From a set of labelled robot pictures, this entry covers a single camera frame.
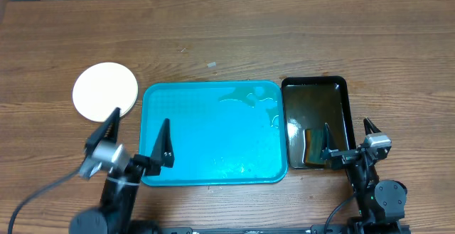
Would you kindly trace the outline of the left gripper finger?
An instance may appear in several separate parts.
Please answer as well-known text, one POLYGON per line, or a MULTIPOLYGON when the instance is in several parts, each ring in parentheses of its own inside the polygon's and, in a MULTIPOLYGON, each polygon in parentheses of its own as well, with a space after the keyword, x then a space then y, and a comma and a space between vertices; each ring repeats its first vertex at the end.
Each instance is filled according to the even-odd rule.
POLYGON ((173 146, 171 143, 170 119, 165 119, 159 130, 150 162, 153 168, 160 169, 162 166, 172 168, 175 161, 173 146))
POLYGON ((120 109, 116 107, 111 115, 87 138, 86 149, 95 149, 101 141, 117 143, 120 123, 120 109))

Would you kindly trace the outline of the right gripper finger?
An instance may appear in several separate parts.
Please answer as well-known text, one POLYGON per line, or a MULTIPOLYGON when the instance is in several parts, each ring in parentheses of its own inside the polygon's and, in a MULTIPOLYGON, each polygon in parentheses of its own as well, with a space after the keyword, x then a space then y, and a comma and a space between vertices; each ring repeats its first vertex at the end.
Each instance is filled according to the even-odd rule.
POLYGON ((380 133, 380 129, 378 129, 368 117, 363 119, 363 124, 366 135, 380 133))
POLYGON ((323 160, 329 160, 331 158, 331 154, 335 152, 339 152, 338 146, 335 143, 329 125, 325 123, 323 128, 323 141, 321 145, 320 157, 323 160))

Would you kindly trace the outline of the yellow green sponge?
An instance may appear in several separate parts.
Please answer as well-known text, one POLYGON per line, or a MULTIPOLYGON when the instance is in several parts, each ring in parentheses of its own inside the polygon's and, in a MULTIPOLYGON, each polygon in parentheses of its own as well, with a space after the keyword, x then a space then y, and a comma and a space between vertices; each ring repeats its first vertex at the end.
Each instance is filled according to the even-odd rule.
POLYGON ((324 160, 321 159, 323 145, 322 129, 304 130, 304 164, 308 167, 323 168, 324 160))

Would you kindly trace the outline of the white plate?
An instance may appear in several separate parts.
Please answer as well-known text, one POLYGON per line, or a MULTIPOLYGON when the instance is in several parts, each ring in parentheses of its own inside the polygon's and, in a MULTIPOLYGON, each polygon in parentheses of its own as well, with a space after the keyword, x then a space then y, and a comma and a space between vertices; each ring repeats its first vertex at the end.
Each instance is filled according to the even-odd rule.
POLYGON ((72 91, 75 109, 93 122, 105 121, 119 108, 126 115, 136 103, 139 84, 133 72, 119 63, 98 63, 82 72, 72 91))

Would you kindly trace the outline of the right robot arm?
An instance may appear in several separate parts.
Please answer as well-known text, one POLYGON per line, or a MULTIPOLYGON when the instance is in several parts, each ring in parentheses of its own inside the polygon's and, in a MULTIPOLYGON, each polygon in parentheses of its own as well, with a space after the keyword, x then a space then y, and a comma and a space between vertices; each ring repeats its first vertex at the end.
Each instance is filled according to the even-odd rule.
POLYGON ((365 140, 355 149, 340 151, 330 127, 323 129, 321 158, 333 170, 345 170, 353 188, 353 194, 339 204, 323 226, 322 233, 410 233, 408 225, 401 225, 405 217, 407 187, 395 180, 380 180, 375 164, 387 158, 392 141, 381 132, 368 118, 363 120, 365 140), (345 225, 332 225, 335 214, 344 205, 355 200, 359 216, 349 218, 345 225))

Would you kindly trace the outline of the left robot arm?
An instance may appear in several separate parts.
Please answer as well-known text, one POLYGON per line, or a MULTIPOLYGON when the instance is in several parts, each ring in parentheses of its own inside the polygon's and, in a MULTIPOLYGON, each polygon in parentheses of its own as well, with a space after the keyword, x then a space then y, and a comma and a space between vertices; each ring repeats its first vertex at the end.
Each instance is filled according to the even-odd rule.
POLYGON ((70 222, 70 233, 162 233, 152 220, 133 220, 132 211, 144 176, 158 176, 163 167, 173 167, 175 158, 171 143, 170 120, 165 119, 149 156, 130 156, 117 142, 120 109, 87 138, 85 158, 79 175, 90 179, 99 171, 107 173, 97 207, 78 213, 70 222))

